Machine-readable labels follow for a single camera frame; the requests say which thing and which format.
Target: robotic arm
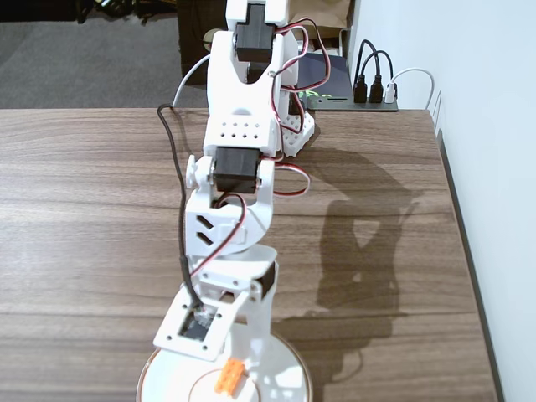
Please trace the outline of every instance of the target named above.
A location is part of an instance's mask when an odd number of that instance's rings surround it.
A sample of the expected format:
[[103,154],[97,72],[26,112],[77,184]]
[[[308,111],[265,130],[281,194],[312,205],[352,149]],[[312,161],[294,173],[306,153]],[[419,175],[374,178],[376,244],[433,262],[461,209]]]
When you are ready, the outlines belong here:
[[[288,25],[287,1],[228,0],[229,30],[214,36],[204,155],[191,156],[186,172],[195,188],[184,230],[191,285],[154,338],[159,349],[142,373],[140,401],[171,400],[162,389],[173,400],[312,400],[303,362],[271,335],[279,266],[276,251],[257,244],[271,224],[275,170],[289,166],[283,156],[294,157],[314,130],[296,95],[307,31]],[[300,52],[294,28],[304,31]],[[322,82],[328,77],[327,59]],[[218,389],[230,359],[242,371]],[[178,372],[180,386],[170,379]]]

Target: wood grain tabletop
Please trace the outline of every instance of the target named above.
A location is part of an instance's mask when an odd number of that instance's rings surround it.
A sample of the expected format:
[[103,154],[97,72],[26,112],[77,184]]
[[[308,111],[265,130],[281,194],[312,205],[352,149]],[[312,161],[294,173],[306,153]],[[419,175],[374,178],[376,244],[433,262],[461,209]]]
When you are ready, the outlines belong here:
[[[207,112],[166,116],[181,160],[199,157]],[[316,123],[294,161],[312,190],[276,200],[263,241],[273,328],[315,402],[496,400],[430,114]],[[181,283],[178,204],[155,110],[0,111],[2,402],[135,399]]]

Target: gray carpet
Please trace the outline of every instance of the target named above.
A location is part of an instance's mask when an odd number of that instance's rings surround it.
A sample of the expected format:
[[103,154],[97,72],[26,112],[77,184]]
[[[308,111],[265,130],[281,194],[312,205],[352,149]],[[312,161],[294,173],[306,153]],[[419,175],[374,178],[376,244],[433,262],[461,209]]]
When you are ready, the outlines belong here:
[[[181,79],[174,16],[0,23],[0,108],[156,107]],[[202,86],[181,106],[206,107]]]

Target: black cord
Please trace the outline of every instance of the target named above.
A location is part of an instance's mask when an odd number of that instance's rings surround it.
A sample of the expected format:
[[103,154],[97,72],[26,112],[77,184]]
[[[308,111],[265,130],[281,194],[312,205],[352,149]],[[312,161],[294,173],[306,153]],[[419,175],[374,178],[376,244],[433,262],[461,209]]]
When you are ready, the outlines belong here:
[[193,289],[192,277],[190,275],[190,269],[188,267],[188,258],[186,257],[186,242],[184,240],[186,185],[184,184],[184,178],[183,178],[183,173],[181,172],[181,166],[178,163],[177,148],[175,147],[173,134],[171,133],[171,129],[169,128],[168,122],[166,121],[166,119],[164,118],[162,114],[162,109],[166,109],[166,108],[172,109],[173,106],[170,103],[165,103],[163,105],[160,105],[157,109],[157,114],[158,114],[158,117],[160,118],[160,121],[164,125],[164,128],[166,129],[167,137],[169,138],[169,145],[171,146],[171,152],[173,155],[173,164],[175,165],[175,170],[177,171],[178,181],[180,182],[180,185],[181,185],[181,203],[178,208],[178,252],[180,254],[179,260],[181,264],[181,272],[183,273],[184,283],[186,284],[186,287],[188,288],[190,297],[192,297],[193,306],[201,307],[203,305],[203,302],[199,298],[195,289]]
[[[359,67],[361,66],[361,58],[363,57],[363,48],[365,47],[365,44],[367,44],[372,51],[376,53],[376,48],[368,39],[363,39],[361,41],[361,46],[359,46],[358,66],[355,69],[355,76],[353,77],[353,88],[355,88],[355,85],[358,82]],[[380,75],[378,54],[374,55],[374,61],[376,62],[376,75]]]
[[391,74],[391,79],[393,79],[393,62],[391,61],[391,58],[389,57],[389,55],[387,54],[387,52],[385,50],[377,50],[371,54],[368,55],[367,59],[365,59],[364,63],[363,63],[363,67],[361,68],[361,74],[365,74],[365,67],[367,66],[367,63],[370,59],[373,58],[373,56],[378,56],[378,54],[383,54],[386,58],[387,58],[387,61],[389,62],[389,72]]

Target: round base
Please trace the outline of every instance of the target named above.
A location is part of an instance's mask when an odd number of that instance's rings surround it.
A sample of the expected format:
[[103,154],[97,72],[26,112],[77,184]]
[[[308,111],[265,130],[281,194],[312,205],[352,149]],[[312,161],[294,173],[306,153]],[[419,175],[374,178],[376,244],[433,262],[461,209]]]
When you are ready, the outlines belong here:
[[[263,362],[248,368],[246,326],[233,324],[224,351],[214,362],[157,349],[147,361],[137,386],[137,402],[312,402],[307,368],[291,345],[272,335]],[[214,392],[227,359],[245,362],[233,398]]]

